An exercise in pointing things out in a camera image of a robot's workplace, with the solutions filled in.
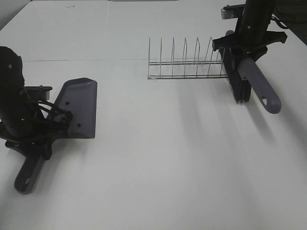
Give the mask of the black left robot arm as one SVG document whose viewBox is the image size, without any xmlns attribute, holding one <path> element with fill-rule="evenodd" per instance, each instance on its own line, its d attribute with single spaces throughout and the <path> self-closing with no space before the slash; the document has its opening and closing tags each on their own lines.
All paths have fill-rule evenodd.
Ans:
<svg viewBox="0 0 307 230">
<path fill-rule="evenodd" d="M 24 82 L 21 56 L 1 46 L 0 137 L 25 156 L 42 147 L 48 160 L 53 142 L 68 133 L 72 113 L 42 98 L 51 87 L 26 87 Z"/>
</svg>

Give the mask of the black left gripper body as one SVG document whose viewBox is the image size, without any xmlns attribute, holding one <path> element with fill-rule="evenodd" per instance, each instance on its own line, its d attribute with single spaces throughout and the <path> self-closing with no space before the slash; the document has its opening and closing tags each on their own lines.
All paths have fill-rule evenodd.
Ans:
<svg viewBox="0 0 307 230">
<path fill-rule="evenodd" d="M 13 143 L 32 143 L 62 137 L 69 127 L 51 120 L 53 103 L 31 100 L 27 91 L 0 92 L 0 137 Z"/>
</svg>

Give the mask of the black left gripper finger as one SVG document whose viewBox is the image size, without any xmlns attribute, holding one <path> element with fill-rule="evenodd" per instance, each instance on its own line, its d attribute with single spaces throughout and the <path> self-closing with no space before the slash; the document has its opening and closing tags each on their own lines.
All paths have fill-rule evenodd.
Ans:
<svg viewBox="0 0 307 230">
<path fill-rule="evenodd" d="M 56 136 L 42 138 L 39 141 L 40 155 L 44 160 L 49 160 L 52 155 L 52 144 L 57 140 Z"/>
<path fill-rule="evenodd" d="M 29 144 L 13 143 L 8 140 L 5 142 L 5 147 L 22 154 L 24 157 L 28 157 L 28 155 L 31 153 L 32 148 L 32 146 Z"/>
</svg>

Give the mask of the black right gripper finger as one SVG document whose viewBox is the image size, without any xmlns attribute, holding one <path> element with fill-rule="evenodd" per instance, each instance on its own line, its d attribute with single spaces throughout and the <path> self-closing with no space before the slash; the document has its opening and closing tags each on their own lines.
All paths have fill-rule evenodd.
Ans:
<svg viewBox="0 0 307 230">
<path fill-rule="evenodd" d="M 284 44 L 287 40 L 285 32 L 266 31 L 263 37 L 263 43 L 265 46 L 280 42 Z"/>
<path fill-rule="evenodd" d="M 224 37 L 214 39 L 212 41 L 213 51 L 216 51 L 220 48 L 234 48 L 236 47 L 236 35 L 229 34 Z"/>
</svg>

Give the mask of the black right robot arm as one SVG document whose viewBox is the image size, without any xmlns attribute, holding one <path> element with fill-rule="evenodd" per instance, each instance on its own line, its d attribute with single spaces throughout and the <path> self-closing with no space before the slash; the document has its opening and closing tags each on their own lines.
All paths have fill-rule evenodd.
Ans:
<svg viewBox="0 0 307 230">
<path fill-rule="evenodd" d="M 223 53 L 223 61 L 236 64 L 251 56 L 254 61 L 265 55 L 268 45 L 285 43 L 285 32 L 268 31 L 275 1 L 247 0 L 244 4 L 227 5 L 221 8 L 223 20 L 237 18 L 234 31 L 227 31 L 224 37 L 213 40 L 213 50 Z"/>
</svg>

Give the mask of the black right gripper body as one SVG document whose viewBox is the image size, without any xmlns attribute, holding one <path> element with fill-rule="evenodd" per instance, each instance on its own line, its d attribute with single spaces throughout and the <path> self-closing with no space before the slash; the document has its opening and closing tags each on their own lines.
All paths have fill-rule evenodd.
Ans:
<svg viewBox="0 0 307 230">
<path fill-rule="evenodd" d="M 244 56 L 250 56 L 255 62 L 268 51 L 264 44 L 269 22 L 237 21 L 235 34 L 240 48 L 230 49 L 231 62 L 239 62 Z"/>
</svg>

